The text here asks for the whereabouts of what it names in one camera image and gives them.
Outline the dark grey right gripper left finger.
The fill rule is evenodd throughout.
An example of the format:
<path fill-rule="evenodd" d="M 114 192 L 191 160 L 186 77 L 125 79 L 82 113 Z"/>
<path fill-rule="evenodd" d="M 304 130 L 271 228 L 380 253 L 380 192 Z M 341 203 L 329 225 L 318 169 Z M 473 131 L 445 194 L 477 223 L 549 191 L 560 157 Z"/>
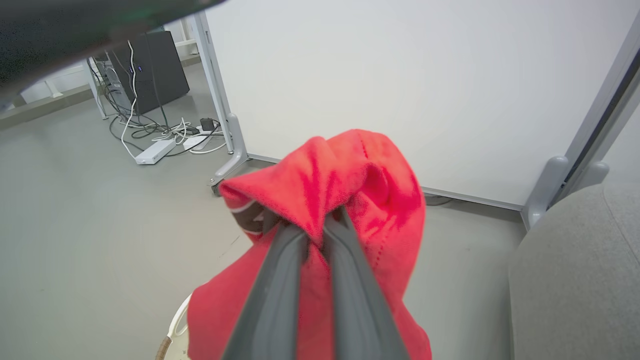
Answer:
<path fill-rule="evenodd" d="M 238 317 L 224 360 L 295 360 L 304 231 L 279 226 Z"/>

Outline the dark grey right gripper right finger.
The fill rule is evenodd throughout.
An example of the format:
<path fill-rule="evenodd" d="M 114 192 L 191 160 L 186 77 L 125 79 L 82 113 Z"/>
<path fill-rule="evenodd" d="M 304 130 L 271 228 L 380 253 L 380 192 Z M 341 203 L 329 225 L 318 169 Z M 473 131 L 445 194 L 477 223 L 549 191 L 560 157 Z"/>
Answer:
<path fill-rule="evenodd" d="M 327 215 L 323 239 L 331 269 L 336 360 L 407 360 L 409 352 L 345 209 Z"/>

